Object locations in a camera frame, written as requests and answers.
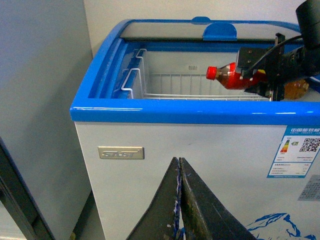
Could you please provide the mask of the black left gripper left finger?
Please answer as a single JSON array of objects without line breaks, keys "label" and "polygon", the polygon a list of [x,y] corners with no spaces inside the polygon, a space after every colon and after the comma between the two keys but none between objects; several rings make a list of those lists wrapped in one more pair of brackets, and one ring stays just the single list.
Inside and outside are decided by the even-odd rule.
[{"label": "black left gripper left finger", "polygon": [[128,240],[175,240],[180,227],[181,165],[173,157],[145,213]]}]

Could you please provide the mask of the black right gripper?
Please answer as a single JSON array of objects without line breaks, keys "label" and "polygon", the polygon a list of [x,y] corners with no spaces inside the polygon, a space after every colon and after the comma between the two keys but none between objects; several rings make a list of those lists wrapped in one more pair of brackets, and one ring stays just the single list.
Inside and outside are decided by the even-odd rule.
[{"label": "black right gripper", "polygon": [[[286,39],[286,37],[277,33],[275,37],[274,47],[256,48],[256,47],[240,47],[236,57],[237,69],[249,69],[259,59],[261,59],[268,51],[265,59],[265,71],[268,82],[259,82],[256,85],[246,88],[246,93],[256,94],[263,98],[270,98],[272,90],[278,90],[286,83],[291,83],[300,80],[299,70],[302,61],[302,49],[297,48],[288,53],[285,53],[285,45],[300,40],[301,35]],[[269,99],[271,102],[278,102],[279,96],[272,96]]]}]

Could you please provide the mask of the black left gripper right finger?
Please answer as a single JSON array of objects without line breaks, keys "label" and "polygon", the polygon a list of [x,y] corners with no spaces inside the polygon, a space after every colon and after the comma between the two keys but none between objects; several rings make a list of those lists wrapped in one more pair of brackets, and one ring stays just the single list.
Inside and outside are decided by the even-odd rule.
[{"label": "black left gripper right finger", "polygon": [[181,213],[187,240],[255,240],[181,157]]}]

